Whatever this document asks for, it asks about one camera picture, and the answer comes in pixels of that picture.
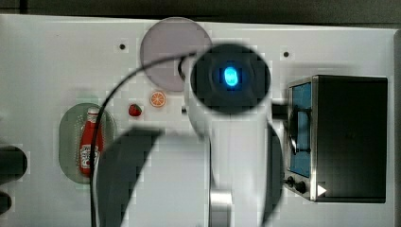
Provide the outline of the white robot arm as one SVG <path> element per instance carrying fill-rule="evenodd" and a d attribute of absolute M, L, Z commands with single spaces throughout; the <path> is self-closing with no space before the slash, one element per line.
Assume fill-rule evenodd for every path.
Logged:
<path fill-rule="evenodd" d="M 268 65 L 241 44 L 211 46 L 188 75 L 187 115 L 210 150 L 211 227 L 265 227 L 280 199 L 282 158 L 271 151 L 269 88 Z M 101 155 L 93 188 L 96 227 L 122 227 L 139 175 L 162 135 L 133 127 Z"/>

